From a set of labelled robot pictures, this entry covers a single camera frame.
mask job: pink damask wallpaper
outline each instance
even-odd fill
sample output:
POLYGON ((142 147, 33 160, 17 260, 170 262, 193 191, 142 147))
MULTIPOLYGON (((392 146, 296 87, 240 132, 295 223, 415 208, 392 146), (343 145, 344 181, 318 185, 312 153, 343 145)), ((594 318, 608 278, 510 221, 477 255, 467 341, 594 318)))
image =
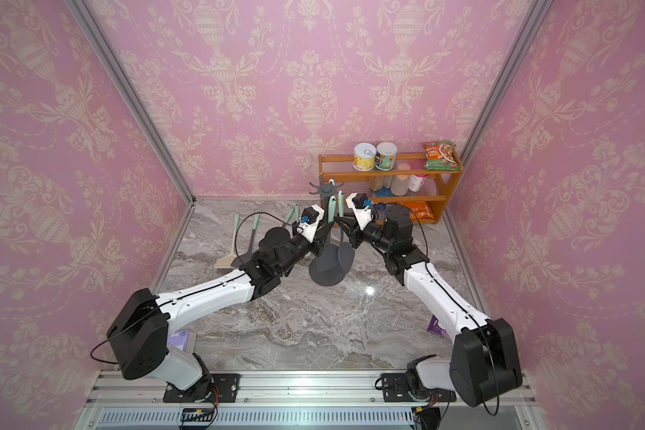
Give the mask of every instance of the pink damask wallpaper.
POLYGON ((185 211, 64 2, 0 0, 1 429, 71 428, 185 211))
POLYGON ((319 153, 465 141, 530 0, 89 0, 198 196, 306 195, 319 153))
POLYGON ((550 429, 645 429, 645 1, 555 1, 450 210, 550 429))

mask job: gray marble surface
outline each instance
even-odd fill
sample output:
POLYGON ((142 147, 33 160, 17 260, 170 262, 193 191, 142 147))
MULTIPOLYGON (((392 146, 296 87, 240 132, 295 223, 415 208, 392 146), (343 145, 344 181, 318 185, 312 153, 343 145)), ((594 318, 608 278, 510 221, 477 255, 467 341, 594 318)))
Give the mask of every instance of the gray marble surface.
MULTIPOLYGON (((301 208, 311 201, 299 202, 301 208)), ((161 291, 179 290, 222 276, 213 268, 229 253, 234 212, 241 218, 265 211, 284 218, 291 201, 202 201, 180 243, 161 291)), ((239 232, 245 250, 249 219, 239 232)), ((256 245, 267 229, 281 223, 262 215, 256 245)), ((454 246, 443 222, 424 226, 430 261, 466 299, 468 290, 454 246)), ((338 228, 333 236, 338 237, 338 228)), ((413 236, 424 247, 420 229, 413 236)), ((387 274, 367 245, 356 250, 351 272, 334 287, 310 280, 309 255, 268 295, 227 307, 192 324, 196 352, 211 369, 388 369, 427 354, 449 359, 451 342, 426 331, 430 311, 421 300, 387 274)))

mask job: tin can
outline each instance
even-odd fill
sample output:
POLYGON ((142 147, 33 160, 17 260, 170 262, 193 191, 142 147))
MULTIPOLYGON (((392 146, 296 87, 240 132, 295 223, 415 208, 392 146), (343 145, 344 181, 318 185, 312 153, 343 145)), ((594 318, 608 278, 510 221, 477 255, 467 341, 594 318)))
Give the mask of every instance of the tin can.
POLYGON ((373 170, 373 161, 378 151, 370 143, 359 143, 353 148, 353 168, 361 172, 373 170))
POLYGON ((375 159, 375 167, 378 170, 392 170, 397 158, 397 145, 392 142, 383 142, 378 145, 378 156, 375 159))

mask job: spatula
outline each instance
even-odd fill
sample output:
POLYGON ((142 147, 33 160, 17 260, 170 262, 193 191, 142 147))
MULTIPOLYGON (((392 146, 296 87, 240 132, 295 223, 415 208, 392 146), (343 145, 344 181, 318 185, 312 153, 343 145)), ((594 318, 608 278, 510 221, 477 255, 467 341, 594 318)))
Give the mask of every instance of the spatula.
MULTIPOLYGON (((329 203, 327 204, 327 222, 334 222, 336 203, 337 198, 335 196, 329 198, 329 203)), ((322 249, 322 255, 318 257, 316 262, 318 265, 318 271, 320 272, 328 271, 339 264, 339 247, 330 242, 330 238, 332 236, 331 232, 332 230, 330 230, 330 236, 327 237, 325 246, 322 249)))
POLYGON ((258 220, 260 219, 261 214, 257 213, 253 219, 253 229, 251 230, 251 239, 248 241, 248 251, 239 255, 232 262, 233 268, 238 268, 245 262, 248 262, 251 257, 253 257, 253 240, 256 238, 256 228, 258 227, 258 220))
POLYGON ((215 269, 231 269, 232 268, 232 262, 234 261, 234 258, 237 256, 237 250, 235 248, 236 246, 236 240, 237 240, 237 228, 239 227, 239 212, 234 214, 234 231, 232 232, 232 250, 230 251, 229 254, 225 255, 221 259, 218 259, 215 262, 215 269))
MULTIPOLYGON (((337 197, 339 203, 339 216, 344 216, 344 195, 342 191, 339 190, 339 195, 337 197)), ((350 242, 344 242, 344 230, 339 228, 339 264, 344 269, 344 272, 349 273, 352 269, 353 258, 356 255, 356 251, 353 249, 353 246, 350 242)))
POLYGON ((294 210, 296 210, 295 204, 292 206, 289 212, 287 212, 287 217, 284 219, 284 222, 282 223, 282 227, 287 228, 287 224, 289 223, 290 219, 292 219, 294 210))

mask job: spice rack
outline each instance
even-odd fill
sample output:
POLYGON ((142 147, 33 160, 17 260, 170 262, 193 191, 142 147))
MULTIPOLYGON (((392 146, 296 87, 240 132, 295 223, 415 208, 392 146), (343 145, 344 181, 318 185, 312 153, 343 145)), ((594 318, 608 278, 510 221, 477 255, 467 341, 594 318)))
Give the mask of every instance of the spice rack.
POLYGON ((323 182, 330 179, 337 183, 344 182, 342 192, 344 195, 351 193, 366 193, 374 203, 402 203, 402 202, 427 202, 433 210, 435 219, 421 219, 421 224, 434 224, 439 221, 444 209, 456 189, 464 172, 464 165, 455 153, 455 160, 461 167, 458 171, 452 170, 427 170, 425 153, 397 154, 395 167, 389 171, 371 170, 360 172, 353 168, 353 156, 318 156, 320 176, 323 182), (398 164, 408 164, 410 170, 397 170, 398 164), (427 175, 421 189, 414 193, 409 191, 406 195, 383 195, 383 190, 371 191, 368 181, 371 176, 396 176, 396 175, 427 175))

